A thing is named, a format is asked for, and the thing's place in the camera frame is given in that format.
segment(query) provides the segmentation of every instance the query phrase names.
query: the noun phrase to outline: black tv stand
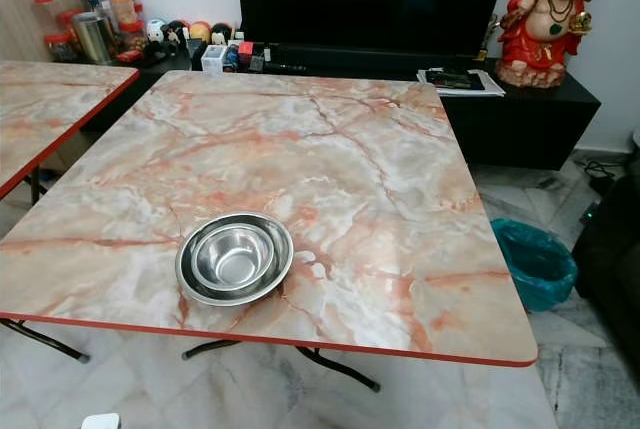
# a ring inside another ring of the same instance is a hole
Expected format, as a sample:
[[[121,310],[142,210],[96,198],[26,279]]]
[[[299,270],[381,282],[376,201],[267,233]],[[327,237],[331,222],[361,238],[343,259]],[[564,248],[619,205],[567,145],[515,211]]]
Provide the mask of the black tv stand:
[[[504,97],[442,98],[468,163],[560,169],[600,107],[570,74],[552,89],[503,83],[494,72],[496,59],[295,46],[278,48],[276,54],[276,62],[304,66],[305,76],[416,81],[418,69],[438,65],[486,70],[506,91]]]

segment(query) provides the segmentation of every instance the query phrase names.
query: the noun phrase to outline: marble-pattern table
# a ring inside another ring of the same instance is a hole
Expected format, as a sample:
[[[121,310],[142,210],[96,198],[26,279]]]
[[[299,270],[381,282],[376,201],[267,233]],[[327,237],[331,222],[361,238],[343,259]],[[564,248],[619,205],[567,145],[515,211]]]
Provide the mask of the marble-pattern table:
[[[184,237],[270,214],[296,254],[253,304],[187,298]],[[0,315],[527,366],[525,312],[431,87],[170,72],[0,243]]]
[[[0,197],[136,77],[126,67],[0,62]]]

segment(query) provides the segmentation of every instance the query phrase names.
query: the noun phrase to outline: blue plastic bag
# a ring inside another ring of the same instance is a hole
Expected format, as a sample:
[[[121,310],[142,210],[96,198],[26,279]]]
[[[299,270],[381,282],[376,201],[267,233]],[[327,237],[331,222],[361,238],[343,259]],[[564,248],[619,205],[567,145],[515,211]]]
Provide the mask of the blue plastic bag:
[[[561,242],[510,219],[496,219],[491,227],[525,308],[546,311],[567,300],[578,267]]]

